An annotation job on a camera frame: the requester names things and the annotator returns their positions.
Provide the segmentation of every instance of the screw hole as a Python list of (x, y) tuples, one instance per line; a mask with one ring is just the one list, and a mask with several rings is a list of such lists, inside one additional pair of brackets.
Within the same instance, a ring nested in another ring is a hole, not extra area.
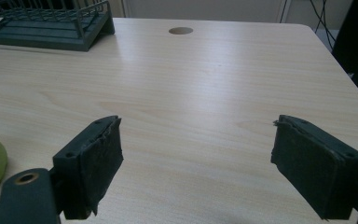
[(25, 175), (22, 175), (22, 176), (18, 177), (15, 180), (15, 183), (16, 183), (16, 185), (29, 184), (29, 183), (35, 181), (38, 177), (39, 177), (38, 173), (25, 174)]
[(72, 157), (74, 157), (74, 156), (75, 156), (75, 154), (72, 153), (72, 152), (68, 152), (68, 153), (65, 154), (65, 157), (66, 157), (66, 158), (72, 158)]

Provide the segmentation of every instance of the dark green rack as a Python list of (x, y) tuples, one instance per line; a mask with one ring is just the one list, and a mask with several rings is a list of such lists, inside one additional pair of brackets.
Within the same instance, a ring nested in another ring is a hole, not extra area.
[(114, 33), (107, 1), (0, 0), (0, 45), (88, 51)]

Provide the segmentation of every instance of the light wood tabletop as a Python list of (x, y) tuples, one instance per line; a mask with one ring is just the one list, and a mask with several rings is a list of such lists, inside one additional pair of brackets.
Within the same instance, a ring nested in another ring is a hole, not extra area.
[(114, 23), (89, 52), (0, 46), (5, 179), (119, 115), (124, 161), (98, 216), (69, 223), (327, 223), (270, 163), (280, 114), (358, 150), (358, 90), (310, 28)]

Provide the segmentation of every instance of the wooden table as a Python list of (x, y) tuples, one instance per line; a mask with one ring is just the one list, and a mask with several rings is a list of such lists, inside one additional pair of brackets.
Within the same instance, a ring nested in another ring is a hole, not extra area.
[(310, 28), (114, 22), (89, 52), (0, 46), (5, 178), (119, 115), (124, 162), (78, 223), (327, 223), (269, 162), (280, 114), (358, 149), (358, 90)]

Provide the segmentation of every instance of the round hole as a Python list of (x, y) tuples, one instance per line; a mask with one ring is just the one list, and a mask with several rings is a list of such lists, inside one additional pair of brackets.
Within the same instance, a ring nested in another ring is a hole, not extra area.
[(22, 175), (22, 176), (18, 177), (15, 180), (15, 183), (17, 185), (29, 184), (29, 183), (33, 182), (34, 180), (36, 180), (38, 177), (39, 177), (38, 173), (25, 174), (25, 175)]
[(71, 157), (74, 157), (74, 156), (75, 156), (75, 154), (72, 153), (72, 152), (68, 152), (68, 153), (65, 154), (66, 158), (71, 158)]
[(172, 28), (169, 32), (173, 35), (188, 35), (193, 32), (193, 29), (189, 27), (176, 27)]

